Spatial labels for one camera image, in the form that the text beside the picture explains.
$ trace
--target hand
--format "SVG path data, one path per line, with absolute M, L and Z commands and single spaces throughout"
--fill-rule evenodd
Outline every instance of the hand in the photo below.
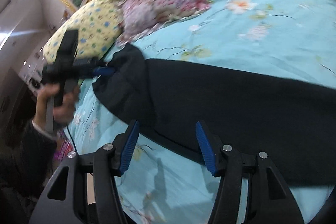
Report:
M 45 129 L 46 112 L 48 99 L 59 92 L 59 84 L 48 84 L 39 91 L 36 102 L 36 113 L 33 121 L 41 129 Z M 73 92 L 63 96 L 63 105 L 55 107 L 53 110 L 54 119 L 56 122 L 68 124 L 74 118 L 76 110 L 75 103 L 78 101 L 79 86 L 73 89 Z

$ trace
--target light blue bedsheet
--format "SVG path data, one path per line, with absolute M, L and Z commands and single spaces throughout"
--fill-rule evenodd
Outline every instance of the light blue bedsheet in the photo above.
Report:
M 213 0 L 204 14 L 166 26 L 134 45 L 145 58 L 187 60 L 335 87 L 335 37 L 336 0 Z M 113 48 L 107 59 L 118 50 Z M 79 153 L 94 152 L 127 127 L 98 102 L 91 83 L 83 83 L 70 125 Z M 203 224 L 219 179 L 140 135 L 129 170 L 116 182 L 124 210 L 137 223 Z M 332 188 L 291 187 L 305 223 Z M 237 223 L 245 216 L 246 180 L 242 189 Z

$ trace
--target black cable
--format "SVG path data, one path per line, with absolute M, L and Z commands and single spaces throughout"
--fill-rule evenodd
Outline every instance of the black cable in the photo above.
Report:
M 69 130 L 69 126 L 67 126 L 67 130 L 68 130 L 68 133 L 70 135 L 70 138 L 71 138 L 71 141 L 72 141 L 72 145 L 73 145 L 73 148 L 75 149 L 77 155 L 79 155 L 78 151 L 77 151 L 77 148 L 76 148 L 76 145 L 75 145 L 75 142 L 74 142 L 74 139 L 72 138 L 71 136 L 71 133 L 70 133 L 70 130 Z

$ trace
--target polka dot pillowcase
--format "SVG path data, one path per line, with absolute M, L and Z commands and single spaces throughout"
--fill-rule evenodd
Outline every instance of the polka dot pillowcase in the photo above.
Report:
M 44 46 L 43 54 L 48 63 L 53 63 L 65 31 L 78 29 L 76 58 L 102 58 L 121 34 L 121 21 L 118 1 L 92 0 L 55 32 Z

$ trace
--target black jacket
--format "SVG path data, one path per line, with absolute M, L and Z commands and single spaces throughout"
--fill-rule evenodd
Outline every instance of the black jacket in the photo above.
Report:
M 130 44 L 110 65 L 115 74 L 92 84 L 97 99 L 125 123 L 138 120 L 141 134 L 163 147 L 202 163 L 195 125 L 204 120 L 239 152 L 266 151 L 288 184 L 335 183 L 336 89 L 193 62 L 145 60 Z
M 39 197 L 55 141 L 38 133 L 28 122 L 14 153 L 0 151 L 0 223 L 26 224 L 34 208 L 28 197 Z

